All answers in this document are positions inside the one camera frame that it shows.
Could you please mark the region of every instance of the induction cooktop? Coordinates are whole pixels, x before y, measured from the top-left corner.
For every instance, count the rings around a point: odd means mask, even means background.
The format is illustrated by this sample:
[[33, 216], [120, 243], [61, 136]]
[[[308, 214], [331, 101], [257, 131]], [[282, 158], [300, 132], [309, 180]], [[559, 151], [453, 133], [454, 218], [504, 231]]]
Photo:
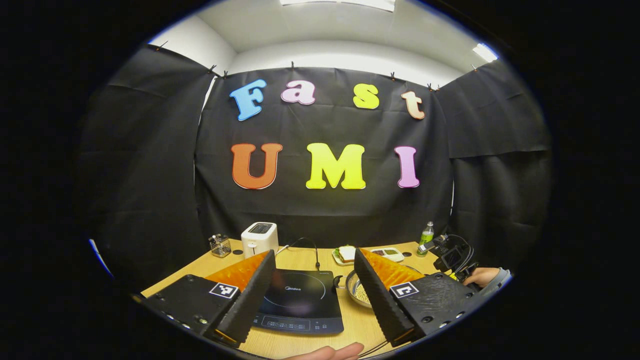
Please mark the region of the induction cooktop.
[[333, 273], [276, 269], [253, 326], [298, 334], [342, 332]]

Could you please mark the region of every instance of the white wall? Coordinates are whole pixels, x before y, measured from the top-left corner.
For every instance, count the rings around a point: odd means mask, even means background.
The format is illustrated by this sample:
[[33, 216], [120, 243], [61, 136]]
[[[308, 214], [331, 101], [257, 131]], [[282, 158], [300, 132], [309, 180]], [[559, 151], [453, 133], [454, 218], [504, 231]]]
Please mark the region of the white wall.
[[218, 74], [228, 70], [236, 57], [225, 39], [197, 16], [191, 16], [164, 30], [149, 43], [162, 45], [171, 51], [184, 55], [207, 68], [216, 65]]
[[239, 53], [229, 74], [257, 69], [334, 67], [395, 77], [433, 88], [463, 75], [443, 63], [408, 51], [352, 41], [302, 41], [271, 45]]

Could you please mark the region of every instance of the human hand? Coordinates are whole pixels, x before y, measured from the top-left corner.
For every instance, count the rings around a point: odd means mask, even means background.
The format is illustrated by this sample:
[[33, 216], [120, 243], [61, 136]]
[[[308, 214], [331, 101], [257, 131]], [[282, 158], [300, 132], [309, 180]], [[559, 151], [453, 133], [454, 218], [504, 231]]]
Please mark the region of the human hand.
[[353, 343], [338, 350], [327, 346], [307, 354], [291, 356], [282, 360], [356, 360], [362, 349], [364, 349], [364, 345], [361, 343]]
[[474, 282], [478, 286], [480, 286], [480, 288], [484, 288], [485, 286], [489, 285], [489, 282], [491, 282], [491, 280], [493, 280], [493, 278], [496, 277], [499, 272], [500, 269], [498, 268], [476, 268], [474, 272], [471, 273], [471, 276], [467, 277], [462, 282], [462, 285], [466, 286]]

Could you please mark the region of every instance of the white toaster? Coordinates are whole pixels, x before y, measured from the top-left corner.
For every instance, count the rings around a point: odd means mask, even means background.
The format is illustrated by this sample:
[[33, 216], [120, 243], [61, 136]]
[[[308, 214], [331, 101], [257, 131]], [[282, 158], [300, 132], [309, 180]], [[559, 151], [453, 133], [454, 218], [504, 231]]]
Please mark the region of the white toaster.
[[272, 222], [254, 222], [241, 235], [244, 258], [261, 252], [278, 252], [278, 226]]

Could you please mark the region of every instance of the ceiling light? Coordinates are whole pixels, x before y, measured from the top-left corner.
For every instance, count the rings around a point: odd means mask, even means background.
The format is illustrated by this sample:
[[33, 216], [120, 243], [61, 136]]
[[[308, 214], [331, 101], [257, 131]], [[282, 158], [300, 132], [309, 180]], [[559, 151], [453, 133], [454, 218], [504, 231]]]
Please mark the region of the ceiling light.
[[385, 10], [387, 12], [394, 12], [394, 8], [396, 7], [396, 0], [280, 0], [280, 4], [283, 4], [283, 5], [306, 4], [306, 3], [356, 4], [356, 5], [368, 6], [370, 8]]
[[475, 48], [474, 48], [474, 52], [478, 55], [480, 55], [483, 59], [485, 59], [487, 62], [491, 62], [493, 60], [496, 60], [498, 58], [498, 56], [496, 56], [493, 51], [491, 51], [491, 49], [489, 49], [486, 45], [484, 44], [478, 44]]

